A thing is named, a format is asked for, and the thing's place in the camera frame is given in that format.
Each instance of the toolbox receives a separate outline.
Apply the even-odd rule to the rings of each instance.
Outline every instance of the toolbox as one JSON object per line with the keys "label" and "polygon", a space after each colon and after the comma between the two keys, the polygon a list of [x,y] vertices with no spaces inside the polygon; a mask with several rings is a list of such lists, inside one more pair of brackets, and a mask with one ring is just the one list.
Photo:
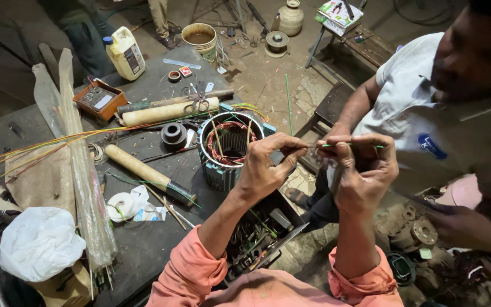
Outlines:
{"label": "toolbox", "polygon": [[223,283],[229,286],[242,274],[270,267],[282,255],[281,248],[306,225],[278,190],[259,201],[242,216],[228,242]]}

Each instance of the white tape roll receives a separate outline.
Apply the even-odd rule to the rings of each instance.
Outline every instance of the white tape roll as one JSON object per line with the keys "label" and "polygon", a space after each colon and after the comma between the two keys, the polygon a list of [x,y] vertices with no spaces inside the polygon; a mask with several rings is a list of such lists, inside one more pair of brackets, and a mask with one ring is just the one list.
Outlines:
{"label": "white tape roll", "polygon": [[135,201],[130,193],[123,192],[113,195],[107,202],[107,213],[109,214],[109,218],[117,223],[124,221],[116,208],[119,208],[125,219],[133,218],[134,205]]}

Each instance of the dirty concrete floor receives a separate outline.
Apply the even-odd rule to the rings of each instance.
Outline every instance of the dirty concrete floor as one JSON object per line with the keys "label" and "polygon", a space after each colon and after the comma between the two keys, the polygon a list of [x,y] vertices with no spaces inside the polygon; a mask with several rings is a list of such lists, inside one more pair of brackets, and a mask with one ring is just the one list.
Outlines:
{"label": "dirty concrete floor", "polygon": [[[273,17],[278,8],[285,5],[285,1],[251,1],[270,27]],[[303,0],[300,8],[304,11],[304,23],[302,31],[295,37],[290,38],[288,51],[290,55],[285,55],[281,59],[268,57],[263,51],[263,46],[257,48],[247,47],[242,49],[238,45],[231,46],[231,39],[222,39],[230,59],[234,65],[229,68],[225,79],[237,94],[246,103],[256,105],[266,114],[269,123],[276,127],[278,131],[290,133],[290,123],[287,108],[287,96],[285,87],[285,74],[289,78],[289,93],[291,97],[291,123],[294,132],[299,130],[313,114],[316,106],[322,101],[326,93],[332,88],[335,80],[326,72],[317,67],[305,69],[307,57],[314,44],[321,24],[314,20],[317,8],[323,4],[324,0]],[[457,11],[463,7],[463,0],[458,1]],[[108,10],[122,8],[126,5],[141,3],[140,0],[117,2],[110,0],[100,1],[100,4],[108,13]],[[198,11],[210,8],[213,1],[201,0]],[[350,0],[352,5],[358,6],[360,0]],[[434,15],[437,11],[445,6],[445,0],[433,0],[429,2],[429,7],[425,10],[418,9],[417,5],[421,1],[404,1],[403,11],[409,16],[415,18],[426,18]],[[186,26],[190,17],[194,0],[169,1],[168,19],[177,25]],[[7,10],[6,13],[11,15],[22,25],[24,34],[30,41],[31,46],[36,46],[37,42],[47,42],[55,49],[61,50],[64,47],[71,47],[65,35],[44,15],[44,12],[35,0],[24,0],[18,7],[10,5],[9,0],[0,0],[0,7]],[[126,26],[132,28],[140,24],[141,20],[149,16],[147,4],[137,6],[141,10],[124,10],[118,11],[109,17],[108,22],[116,28]],[[249,36],[259,36],[261,26],[256,20],[251,18],[251,12],[246,9],[242,1],[242,7],[246,12],[246,30]],[[224,7],[218,9],[223,20],[231,20],[230,15]],[[362,22],[371,28],[375,33],[390,44],[397,47],[400,44],[406,44],[412,39],[427,33],[445,31],[451,21],[440,24],[435,27],[424,27],[411,24],[399,17],[392,7],[392,0],[370,1],[365,7],[365,15]],[[209,13],[207,18],[218,18],[215,13]],[[142,53],[146,58],[166,52],[166,49],[157,42],[153,23],[149,22],[134,32]],[[325,34],[321,41],[320,49],[324,48],[330,39],[329,34]],[[242,55],[253,51],[254,53],[241,58]],[[368,79],[375,70],[369,65],[357,59],[353,53],[344,50],[340,55],[344,57],[331,59],[326,62],[335,71],[342,70],[347,72],[350,77],[352,86],[358,86],[362,81]],[[358,65],[345,68],[352,61],[358,61]],[[284,192],[289,187],[298,188],[307,194],[314,191],[315,177],[306,171],[301,165],[291,175],[290,179],[282,187]],[[396,196],[385,198],[385,206],[392,206],[403,200]],[[284,247],[284,253],[272,266],[273,269],[283,269],[296,277],[304,280],[324,291],[326,287],[327,275],[326,255],[334,246],[334,239],[338,234],[338,225],[328,225],[323,229],[309,233],[301,234],[296,239]]]}

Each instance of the roll of tape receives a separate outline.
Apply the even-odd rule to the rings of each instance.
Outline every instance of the roll of tape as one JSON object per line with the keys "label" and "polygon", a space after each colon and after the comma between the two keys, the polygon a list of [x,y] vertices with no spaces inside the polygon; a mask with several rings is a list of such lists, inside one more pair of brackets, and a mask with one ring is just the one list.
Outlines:
{"label": "roll of tape", "polygon": [[122,216],[124,216],[125,219],[132,218],[134,216],[134,205],[135,201],[130,193],[123,192],[113,195],[107,202],[107,213],[109,214],[109,218],[117,223],[124,221]]}
{"label": "roll of tape", "polygon": [[181,80],[181,73],[177,70],[172,70],[168,73],[168,81],[176,83],[179,82],[179,80]]}

